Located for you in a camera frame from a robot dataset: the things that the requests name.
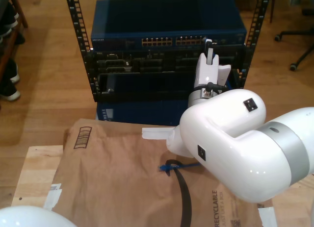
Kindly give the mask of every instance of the blue zip tie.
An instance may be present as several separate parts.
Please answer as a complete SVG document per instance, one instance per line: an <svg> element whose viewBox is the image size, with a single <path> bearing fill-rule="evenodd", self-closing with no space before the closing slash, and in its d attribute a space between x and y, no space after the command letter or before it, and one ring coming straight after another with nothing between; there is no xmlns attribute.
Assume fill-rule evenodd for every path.
<svg viewBox="0 0 314 227"><path fill-rule="evenodd" d="M199 162L197 163L191 163L187 165L161 165L159 166L159 171L161 172L166 172L166 171L171 171L173 169L180 169L180 168L186 168L186 167L196 167L200 166L201 164Z"/></svg>

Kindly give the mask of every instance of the black strap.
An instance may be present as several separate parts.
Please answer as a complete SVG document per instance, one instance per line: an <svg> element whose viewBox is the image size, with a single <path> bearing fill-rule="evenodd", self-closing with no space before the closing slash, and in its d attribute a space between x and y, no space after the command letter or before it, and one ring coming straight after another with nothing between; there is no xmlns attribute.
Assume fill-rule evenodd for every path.
<svg viewBox="0 0 314 227"><path fill-rule="evenodd" d="M166 161L166 165L183 165L181 162L171 159ZM190 227L191 221L192 221L192 201L191 201L191 195L188 190L186 181L182 174L179 172L178 169L173 169L179 182L179 186L181 189L181 197L182 197L182 217L181 217L181 225L180 227Z"/></svg>

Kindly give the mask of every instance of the barcode label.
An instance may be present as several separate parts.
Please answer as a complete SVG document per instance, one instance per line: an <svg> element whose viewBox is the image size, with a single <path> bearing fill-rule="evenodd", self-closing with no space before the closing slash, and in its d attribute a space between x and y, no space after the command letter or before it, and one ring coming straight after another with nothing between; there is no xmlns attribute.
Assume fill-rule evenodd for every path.
<svg viewBox="0 0 314 227"><path fill-rule="evenodd" d="M87 148L90 132L92 127L84 126L79 129L78 138L75 142L74 149L85 149Z"/></svg>
<svg viewBox="0 0 314 227"><path fill-rule="evenodd" d="M240 220L231 220L231 227L241 227L241 221Z"/></svg>

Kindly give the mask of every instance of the chair wheel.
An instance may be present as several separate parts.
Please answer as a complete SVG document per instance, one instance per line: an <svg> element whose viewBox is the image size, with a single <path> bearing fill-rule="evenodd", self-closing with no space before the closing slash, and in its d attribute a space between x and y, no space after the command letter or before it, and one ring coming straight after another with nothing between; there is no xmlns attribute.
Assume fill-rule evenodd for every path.
<svg viewBox="0 0 314 227"><path fill-rule="evenodd" d="M295 63L290 65L290 70L291 71L296 71L297 65Z"/></svg>
<svg viewBox="0 0 314 227"><path fill-rule="evenodd" d="M280 42L281 41L282 36L280 34L275 36L275 41L276 42Z"/></svg>

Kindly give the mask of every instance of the black rack rail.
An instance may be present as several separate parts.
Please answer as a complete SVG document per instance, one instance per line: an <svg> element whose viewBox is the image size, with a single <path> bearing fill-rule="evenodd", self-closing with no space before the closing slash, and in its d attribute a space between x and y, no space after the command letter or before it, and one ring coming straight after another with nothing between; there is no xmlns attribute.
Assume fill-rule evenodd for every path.
<svg viewBox="0 0 314 227"><path fill-rule="evenodd" d="M261 32L262 23L269 0L257 0L254 10L253 19L246 45L229 45L229 46L212 46L216 54L220 57L220 64L231 64L232 70L229 75L229 83L233 88L243 88L249 68L253 59L253 54L257 45L257 41ZM134 73L141 73L143 61L141 57L147 56L145 64L157 61L161 55L165 58L163 66L168 71L176 71L179 69L183 72L195 72L198 56L204 52L204 48L194 48L193 50L179 50L176 52L158 50L148 51L115 51L115 52L95 52L90 47L85 23L79 0L67 0L70 10L72 23L76 32L78 45L84 61L87 72L88 81L91 86L92 94L96 102L117 102L125 100L166 100L166 99L187 99L188 93L177 91L172 94L163 92L160 94L146 93L141 94L113 94L112 89L105 87L103 80L111 73L119 73L123 71L127 73L132 64ZM175 56L181 56L181 59L175 59Z"/></svg>

